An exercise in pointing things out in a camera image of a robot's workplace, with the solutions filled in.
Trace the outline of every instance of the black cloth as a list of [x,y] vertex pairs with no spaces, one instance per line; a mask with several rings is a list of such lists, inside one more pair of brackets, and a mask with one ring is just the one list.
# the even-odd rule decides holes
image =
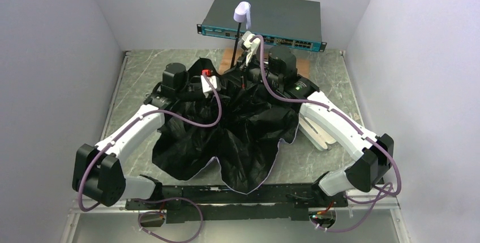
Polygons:
[[[214,68],[208,59],[200,59],[188,70],[190,77],[202,69]],[[280,139],[291,143],[298,126],[299,105],[274,99],[262,84],[242,89],[235,70],[221,79],[220,122],[201,128],[171,118],[160,130],[153,148],[152,162],[178,180],[189,180],[216,157],[222,180],[231,189],[249,193],[268,176],[278,153]],[[216,120],[215,99],[180,103],[176,111],[199,123]]]

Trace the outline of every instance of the ethernet port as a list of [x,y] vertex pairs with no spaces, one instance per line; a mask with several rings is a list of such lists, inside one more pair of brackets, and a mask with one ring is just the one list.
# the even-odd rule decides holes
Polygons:
[[264,41],[265,43],[273,44],[273,42],[275,42],[275,37],[264,36],[264,37],[263,37],[263,41]]
[[293,45],[293,40],[290,40],[290,39],[277,39],[277,45],[292,46],[292,45]]

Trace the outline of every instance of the gray marble table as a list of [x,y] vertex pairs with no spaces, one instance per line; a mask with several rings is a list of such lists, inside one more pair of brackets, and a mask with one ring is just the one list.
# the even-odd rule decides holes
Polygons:
[[[172,62],[191,66],[199,57],[209,58],[219,67],[223,49],[163,49],[133,50],[127,53],[125,69],[121,73],[113,109],[106,128],[107,136],[112,134],[142,105],[145,94],[161,81],[165,66]],[[316,83],[327,97],[350,117],[361,123],[360,113],[346,71],[345,62],[339,50],[324,53],[293,50],[297,58],[310,61],[310,80]],[[199,174],[188,181],[178,181],[152,164],[152,148],[160,134],[153,133],[130,156],[123,166],[127,175],[146,174],[164,185],[215,185],[222,184],[220,167],[213,161]],[[338,144],[328,151],[318,151],[298,131],[293,144],[280,144],[275,166],[266,180],[267,184],[313,182],[324,172],[336,170],[351,163],[351,158]]]

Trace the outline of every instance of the black pole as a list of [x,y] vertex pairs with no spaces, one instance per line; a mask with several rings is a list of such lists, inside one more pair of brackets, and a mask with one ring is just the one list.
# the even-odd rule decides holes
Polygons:
[[233,63],[235,62],[235,54],[237,53],[237,45],[238,45],[238,40],[240,39],[240,27],[242,26],[242,22],[238,23],[238,29],[237,29],[237,34],[235,35],[235,45],[233,46],[233,56],[232,56],[232,62],[230,63],[230,68],[233,67]]

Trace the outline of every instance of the red clip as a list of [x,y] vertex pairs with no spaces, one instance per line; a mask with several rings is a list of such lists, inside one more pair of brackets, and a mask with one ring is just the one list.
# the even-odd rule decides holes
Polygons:
[[210,75],[212,75],[212,72],[211,72],[210,69],[204,69],[204,70],[202,70],[202,75],[210,77]]

